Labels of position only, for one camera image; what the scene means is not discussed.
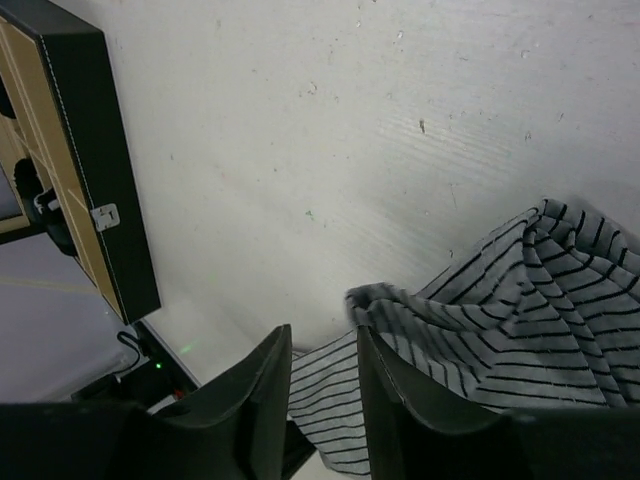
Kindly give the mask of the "grey striped underwear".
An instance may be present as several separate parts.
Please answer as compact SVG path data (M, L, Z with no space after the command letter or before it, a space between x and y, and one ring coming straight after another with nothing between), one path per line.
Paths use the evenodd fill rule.
M418 293L377 283L346 296L350 332L292 363L288 414L333 471L371 476L357 331L494 413L639 412L639 242L547 199L482 239Z

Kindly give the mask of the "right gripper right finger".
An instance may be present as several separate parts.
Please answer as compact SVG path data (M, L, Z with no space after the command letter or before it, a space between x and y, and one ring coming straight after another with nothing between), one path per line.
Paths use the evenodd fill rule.
M374 479L636 479L636 409L494 413L357 331L359 381Z

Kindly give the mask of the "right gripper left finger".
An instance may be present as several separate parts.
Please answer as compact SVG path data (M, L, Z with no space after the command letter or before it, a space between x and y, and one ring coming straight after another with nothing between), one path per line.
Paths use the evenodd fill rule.
M151 414L133 403L4 404L4 479L278 479L291 328Z

